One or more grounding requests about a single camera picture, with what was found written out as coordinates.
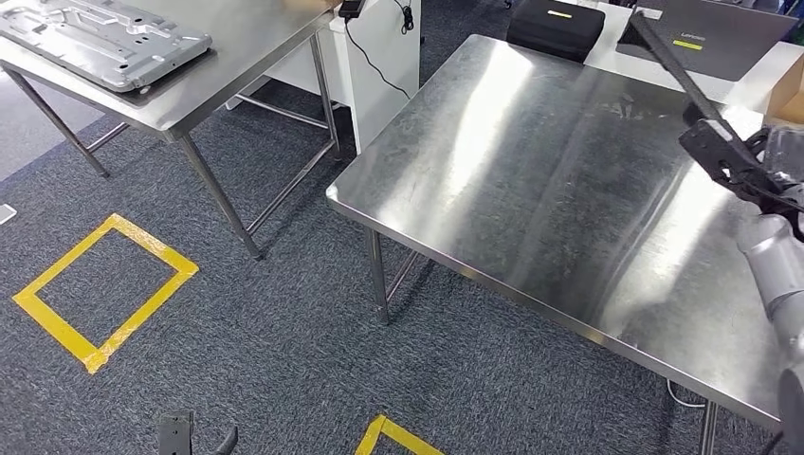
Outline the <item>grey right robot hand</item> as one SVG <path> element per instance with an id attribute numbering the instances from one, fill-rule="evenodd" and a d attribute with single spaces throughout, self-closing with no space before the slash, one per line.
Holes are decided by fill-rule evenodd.
<path id="1" fill-rule="evenodd" d="M 763 126 L 752 135 L 750 150 L 760 167 L 782 186 L 803 183 L 803 126 Z"/>

